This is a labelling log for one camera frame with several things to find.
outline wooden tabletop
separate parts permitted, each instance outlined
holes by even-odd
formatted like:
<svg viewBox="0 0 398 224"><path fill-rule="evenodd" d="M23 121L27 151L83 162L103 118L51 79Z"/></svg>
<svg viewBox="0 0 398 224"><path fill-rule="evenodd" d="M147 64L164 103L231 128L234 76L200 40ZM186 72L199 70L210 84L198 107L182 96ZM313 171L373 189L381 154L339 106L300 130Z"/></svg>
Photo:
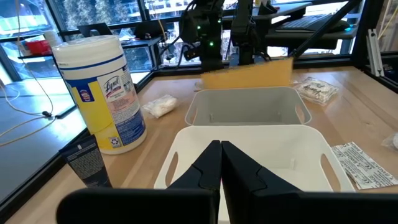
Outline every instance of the wooden tabletop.
<svg viewBox="0 0 398 224"><path fill-rule="evenodd" d="M318 129L331 146L354 141L398 177L398 152L381 146L383 139L398 131L398 95L353 67L294 71L294 80L306 77L318 78L340 88L328 106L305 102L312 114L309 125ZM199 75L158 77L139 93L142 105L165 94L177 97L180 105L160 119L145 114L147 139L135 150L118 156L103 155L113 186L153 187L175 135L187 126L185 113L195 94L195 83L199 81ZM83 187L83 182L65 166L7 223L55 223L59 201ZM398 186L364 192L398 193Z"/></svg>

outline white plastic bin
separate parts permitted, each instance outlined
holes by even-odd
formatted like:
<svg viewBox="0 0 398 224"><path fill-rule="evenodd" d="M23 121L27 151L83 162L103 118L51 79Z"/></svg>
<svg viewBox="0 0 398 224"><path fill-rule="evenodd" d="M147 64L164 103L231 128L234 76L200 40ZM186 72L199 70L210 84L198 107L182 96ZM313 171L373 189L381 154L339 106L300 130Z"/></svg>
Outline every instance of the white plastic bin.
<svg viewBox="0 0 398 224"><path fill-rule="evenodd" d="M297 108L302 111L301 122ZM203 90L185 116L195 126L307 124L311 121L303 100L290 87Z"/></svg>
<svg viewBox="0 0 398 224"><path fill-rule="evenodd" d="M212 140L230 141L262 166L301 190L332 192L321 166L321 156L329 160L342 192L354 192L347 175L321 133L304 125L266 126L190 126L181 130L155 182L156 189L167 188L166 173L175 153L177 167L172 182L178 179ZM229 223L221 185L219 223Z"/></svg>

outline white packet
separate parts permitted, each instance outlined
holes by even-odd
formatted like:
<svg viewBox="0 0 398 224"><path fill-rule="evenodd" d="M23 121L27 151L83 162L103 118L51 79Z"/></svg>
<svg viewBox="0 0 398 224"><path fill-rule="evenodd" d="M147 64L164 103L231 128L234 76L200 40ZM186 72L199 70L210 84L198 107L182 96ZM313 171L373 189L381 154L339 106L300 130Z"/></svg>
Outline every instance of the white packet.
<svg viewBox="0 0 398 224"><path fill-rule="evenodd" d="M322 106L325 106L338 91L338 87L312 77L306 78L294 88L302 98Z"/></svg>
<svg viewBox="0 0 398 224"><path fill-rule="evenodd" d="M388 147L389 149L398 151L398 133L391 134L388 138L383 140L382 146Z"/></svg>
<svg viewBox="0 0 398 224"><path fill-rule="evenodd" d="M142 106L144 110L148 111L155 118L159 118L167 114L176 107L177 99L170 95L164 95Z"/></svg>

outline lysol wipes container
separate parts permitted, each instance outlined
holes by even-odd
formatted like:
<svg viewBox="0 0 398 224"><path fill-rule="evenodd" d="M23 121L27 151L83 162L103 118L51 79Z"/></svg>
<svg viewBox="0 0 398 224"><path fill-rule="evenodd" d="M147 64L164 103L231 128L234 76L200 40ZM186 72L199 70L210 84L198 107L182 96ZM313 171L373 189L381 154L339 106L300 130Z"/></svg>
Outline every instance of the lysol wipes container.
<svg viewBox="0 0 398 224"><path fill-rule="evenodd" d="M100 151L120 154L140 145L145 122L118 37L87 37L52 51Z"/></svg>

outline white lid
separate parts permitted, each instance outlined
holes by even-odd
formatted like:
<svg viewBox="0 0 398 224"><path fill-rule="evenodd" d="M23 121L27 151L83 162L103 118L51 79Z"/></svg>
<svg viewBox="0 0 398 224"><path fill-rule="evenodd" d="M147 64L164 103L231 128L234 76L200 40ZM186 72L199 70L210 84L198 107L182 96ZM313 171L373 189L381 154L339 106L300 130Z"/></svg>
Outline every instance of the white lid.
<svg viewBox="0 0 398 224"><path fill-rule="evenodd" d="M120 55L123 50L115 35L99 35L64 42L52 48L57 62L68 63L95 58L99 55Z"/></svg>

